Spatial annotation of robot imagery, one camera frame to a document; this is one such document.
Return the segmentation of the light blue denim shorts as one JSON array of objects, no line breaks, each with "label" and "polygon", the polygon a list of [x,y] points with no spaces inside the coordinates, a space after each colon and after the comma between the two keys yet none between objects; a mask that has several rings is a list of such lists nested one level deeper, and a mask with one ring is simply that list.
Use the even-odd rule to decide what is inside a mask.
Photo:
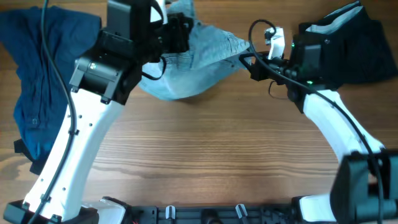
[{"label": "light blue denim shorts", "polygon": [[243,69],[239,56],[249,50],[247,41],[199,21],[192,0],[173,2],[167,13],[176,12],[193,19],[189,51],[164,54],[164,62],[145,64],[142,71],[156,77],[156,80],[143,77],[139,82],[142,90],[167,101],[199,95]]}]

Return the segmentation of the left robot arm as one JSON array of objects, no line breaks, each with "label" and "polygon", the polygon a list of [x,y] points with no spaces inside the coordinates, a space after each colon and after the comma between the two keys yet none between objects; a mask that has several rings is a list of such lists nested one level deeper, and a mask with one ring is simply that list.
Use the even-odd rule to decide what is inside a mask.
[{"label": "left robot arm", "polygon": [[168,14],[167,1],[109,1],[107,25],[75,63],[63,123],[39,178],[22,200],[7,204],[9,223],[131,223],[124,202],[84,203],[88,174],[142,67],[186,52],[193,19]]}]

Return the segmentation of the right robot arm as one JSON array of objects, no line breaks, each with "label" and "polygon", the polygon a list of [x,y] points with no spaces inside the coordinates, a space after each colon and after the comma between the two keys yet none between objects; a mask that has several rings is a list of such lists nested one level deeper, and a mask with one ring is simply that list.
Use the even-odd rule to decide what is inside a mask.
[{"label": "right robot arm", "polygon": [[296,197],[292,218],[302,223],[367,223],[397,218],[397,153],[373,138],[343,104],[324,76],[323,46],[296,35],[289,59],[284,38],[266,34],[267,52],[250,50],[239,61],[256,81],[271,79],[288,89],[289,100],[321,131],[339,168],[326,194]]}]

